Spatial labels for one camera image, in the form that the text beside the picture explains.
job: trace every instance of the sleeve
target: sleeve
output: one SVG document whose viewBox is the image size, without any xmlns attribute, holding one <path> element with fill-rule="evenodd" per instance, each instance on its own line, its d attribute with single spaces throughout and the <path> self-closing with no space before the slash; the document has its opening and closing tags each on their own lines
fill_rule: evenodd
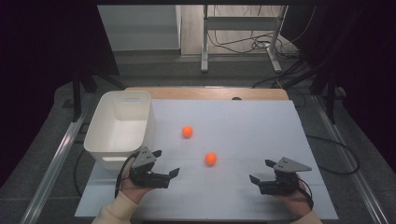
<svg viewBox="0 0 396 224">
<path fill-rule="evenodd" d="M 112 203 L 102 207 L 92 224 L 130 224 L 137 206 L 119 191 L 117 198 Z"/>
<path fill-rule="evenodd" d="M 317 214 L 314 211 L 306 214 L 304 217 L 291 222 L 290 224 L 321 224 L 322 222 L 318 218 Z"/>
</svg>

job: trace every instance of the wooden floor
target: wooden floor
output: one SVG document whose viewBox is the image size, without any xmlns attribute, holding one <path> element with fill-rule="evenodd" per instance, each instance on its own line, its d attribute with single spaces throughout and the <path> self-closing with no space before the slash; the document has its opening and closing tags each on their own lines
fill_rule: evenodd
<svg viewBox="0 0 396 224">
<path fill-rule="evenodd" d="M 208 16 L 235 16 L 235 17 L 272 17 L 277 16 L 280 6 L 209 6 Z M 201 54 L 204 33 L 204 7 L 203 6 L 181 6 L 181 54 L 182 55 L 196 55 Z M 266 31 L 209 31 L 209 37 L 216 45 L 221 45 L 228 42 L 233 42 L 241 39 L 250 38 L 252 36 L 266 35 L 272 32 Z M 237 43 L 222 45 L 222 47 L 215 46 L 208 38 L 209 54 L 235 54 L 229 50 L 238 52 L 246 52 L 252 49 L 254 41 L 248 39 Z M 276 45 L 283 52 L 294 53 L 295 48 L 288 40 L 282 36 L 278 38 L 282 41 L 277 42 Z M 260 37 L 259 41 L 270 41 L 271 37 Z M 266 53 L 265 49 L 255 49 L 249 53 Z"/>
</svg>

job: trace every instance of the person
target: person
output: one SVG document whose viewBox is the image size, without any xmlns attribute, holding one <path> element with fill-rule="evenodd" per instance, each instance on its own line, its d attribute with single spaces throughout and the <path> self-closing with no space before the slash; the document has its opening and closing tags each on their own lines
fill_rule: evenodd
<svg viewBox="0 0 396 224">
<path fill-rule="evenodd" d="M 153 190 L 151 188 L 142 188 L 134 185 L 128 178 L 129 169 L 123 174 L 120 191 L 116 199 L 103 206 L 99 215 L 92 224 L 130 224 L 134 210 L 138 207 L 140 201 L 146 193 Z M 300 181 L 300 187 L 305 189 L 304 184 Z M 311 210 L 305 196 L 295 191 L 291 195 L 282 196 L 274 195 L 278 198 L 289 211 L 296 217 L 291 224 L 319 224 L 322 223 L 316 213 Z"/>
</svg>

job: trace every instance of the white table surface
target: white table surface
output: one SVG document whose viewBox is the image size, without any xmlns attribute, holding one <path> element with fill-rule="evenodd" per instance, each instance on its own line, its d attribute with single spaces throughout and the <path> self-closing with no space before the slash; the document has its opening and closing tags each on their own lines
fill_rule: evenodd
<svg viewBox="0 0 396 224">
<path fill-rule="evenodd" d="M 154 145 L 162 150 L 153 172 L 180 168 L 168 189 L 149 192 L 134 213 L 146 220 L 282 220 L 292 218 L 277 199 L 261 195 L 249 175 L 275 180 L 265 160 L 282 157 L 312 167 L 299 173 L 313 191 L 314 210 L 337 219 L 329 193 L 308 145 L 292 101 L 152 100 Z M 181 129 L 193 128 L 191 138 Z M 205 154 L 218 156 L 205 165 Z M 114 199 L 118 172 L 96 163 L 76 217 L 96 217 Z"/>
</svg>

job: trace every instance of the gray floor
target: gray floor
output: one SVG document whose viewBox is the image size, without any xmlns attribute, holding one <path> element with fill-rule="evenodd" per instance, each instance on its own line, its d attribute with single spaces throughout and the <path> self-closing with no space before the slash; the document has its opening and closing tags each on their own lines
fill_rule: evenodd
<svg viewBox="0 0 396 224">
<path fill-rule="evenodd" d="M 251 87 L 255 82 L 276 74 L 265 55 L 246 57 L 211 56 L 209 72 L 201 74 L 199 57 L 180 57 L 175 55 L 128 56 L 117 54 L 121 72 L 115 77 L 127 86 L 223 86 Z M 288 68 L 294 60 L 282 60 L 281 65 Z M 118 90 L 114 85 L 95 77 L 99 86 L 94 102 L 85 122 L 89 122 L 100 97 L 107 91 Z M 304 130 L 307 134 L 330 138 L 324 122 L 309 94 L 311 80 L 306 80 L 288 91 L 295 103 Z M 271 83 L 263 83 L 258 88 L 269 88 Z M 71 84 L 59 88 L 54 97 L 55 104 L 40 133 L 30 146 L 7 183 L 0 189 L 0 223 L 18 223 L 29 202 L 35 194 L 41 178 L 58 148 L 64 133 L 72 119 L 73 109 L 65 106 L 72 99 Z M 362 133 L 342 107 L 342 102 L 335 105 L 336 126 L 361 160 L 361 173 L 382 205 L 389 218 L 389 223 L 396 222 L 396 175 L 385 164 L 383 158 Z M 73 173 L 83 146 L 84 128 L 77 136 L 60 172 L 49 199 L 37 223 L 90 223 L 90 220 L 74 218 L 79 196 L 74 187 Z M 335 145 L 315 139 L 308 139 L 319 165 L 343 170 Z M 80 190 L 89 178 L 93 158 L 82 154 L 77 166 L 77 183 Z M 368 209 L 357 191 L 351 176 L 338 176 L 322 172 L 332 202 L 340 217 L 337 221 L 325 223 L 374 223 Z"/>
</svg>

